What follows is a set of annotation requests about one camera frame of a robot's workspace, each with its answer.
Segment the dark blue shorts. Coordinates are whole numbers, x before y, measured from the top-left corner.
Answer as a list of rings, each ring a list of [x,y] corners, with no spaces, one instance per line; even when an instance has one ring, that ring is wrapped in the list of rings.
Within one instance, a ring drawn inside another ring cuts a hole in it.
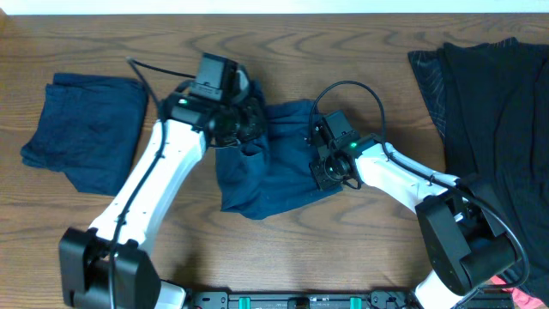
[[[311,109],[313,102],[268,105],[260,82],[252,82],[250,89],[265,105],[267,132],[237,147],[215,150],[221,210],[262,220],[342,191],[340,185],[319,190],[309,168],[317,151],[305,140],[308,120],[320,118],[319,111]]]

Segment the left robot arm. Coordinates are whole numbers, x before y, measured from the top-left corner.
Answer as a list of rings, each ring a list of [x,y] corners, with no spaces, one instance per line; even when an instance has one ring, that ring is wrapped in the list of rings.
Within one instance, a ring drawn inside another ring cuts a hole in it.
[[[151,261],[156,236],[179,187],[208,148],[230,148],[266,130],[255,96],[209,100],[171,93],[134,170],[85,231],[59,242],[63,302],[74,308],[181,308],[186,291],[160,279]]]

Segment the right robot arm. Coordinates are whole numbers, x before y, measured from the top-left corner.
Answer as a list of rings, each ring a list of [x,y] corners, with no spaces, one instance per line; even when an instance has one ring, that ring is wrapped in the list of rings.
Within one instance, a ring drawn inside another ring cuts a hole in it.
[[[375,187],[418,219],[431,272],[406,308],[459,308],[476,300],[487,281],[524,261],[525,251],[499,210],[493,190],[477,179],[438,173],[399,153],[380,136],[314,133],[317,186]]]

